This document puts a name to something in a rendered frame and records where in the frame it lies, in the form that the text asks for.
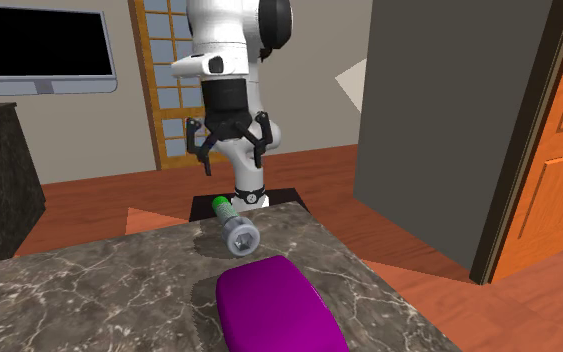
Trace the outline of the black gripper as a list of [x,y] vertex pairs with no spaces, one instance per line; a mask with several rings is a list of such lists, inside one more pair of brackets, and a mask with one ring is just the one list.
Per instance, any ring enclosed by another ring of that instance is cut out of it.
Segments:
[[[219,151],[220,140],[245,137],[253,146],[253,159],[257,168],[262,167],[262,155],[267,146],[273,143],[272,129],[268,113],[259,111],[255,121],[260,125],[260,138],[253,135],[248,127],[252,123],[249,112],[246,80],[220,79],[201,82],[205,107],[205,118],[186,119],[186,147],[189,154],[196,156],[204,166],[205,174],[211,176],[209,153]],[[196,144],[196,134],[200,129],[210,132],[201,145]]]

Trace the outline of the wooden framed paned window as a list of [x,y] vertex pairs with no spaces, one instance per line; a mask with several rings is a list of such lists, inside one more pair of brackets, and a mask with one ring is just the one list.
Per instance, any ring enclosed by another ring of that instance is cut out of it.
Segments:
[[186,122],[204,117],[198,78],[172,76],[171,64],[192,53],[186,0],[128,0],[156,168],[193,166]]

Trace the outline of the black robot stand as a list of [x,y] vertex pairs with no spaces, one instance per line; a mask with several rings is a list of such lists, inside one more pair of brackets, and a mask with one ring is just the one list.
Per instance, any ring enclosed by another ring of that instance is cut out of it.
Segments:
[[[270,205],[278,205],[295,201],[300,204],[306,211],[309,211],[295,188],[267,190],[266,195],[269,198]],[[216,197],[218,197],[218,194],[194,196],[192,199],[188,221],[194,222],[215,217],[216,214],[212,208],[212,202]]]

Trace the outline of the grey bolt with green tip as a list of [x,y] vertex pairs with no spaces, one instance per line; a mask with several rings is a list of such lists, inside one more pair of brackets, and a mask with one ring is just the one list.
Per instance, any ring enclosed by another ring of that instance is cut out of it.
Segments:
[[253,253],[260,244],[260,232],[253,222],[239,215],[224,196],[213,199],[212,209],[222,225],[221,238],[227,249],[237,257]]

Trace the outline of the purple rounded block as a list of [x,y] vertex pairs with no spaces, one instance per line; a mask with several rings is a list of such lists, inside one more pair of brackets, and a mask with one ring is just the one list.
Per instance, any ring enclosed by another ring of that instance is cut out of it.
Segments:
[[283,256],[223,272],[216,301],[229,352],[350,352],[318,291]]

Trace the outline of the orange wooden door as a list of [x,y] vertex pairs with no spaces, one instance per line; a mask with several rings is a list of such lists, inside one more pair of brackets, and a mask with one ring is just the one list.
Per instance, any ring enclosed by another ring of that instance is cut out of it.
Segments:
[[491,283],[563,251],[563,67],[556,83]]

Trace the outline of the black screen with grey frame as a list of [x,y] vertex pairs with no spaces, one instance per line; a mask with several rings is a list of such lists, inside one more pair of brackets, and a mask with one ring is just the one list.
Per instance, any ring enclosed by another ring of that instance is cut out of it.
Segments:
[[0,5],[0,96],[116,88],[103,12]]

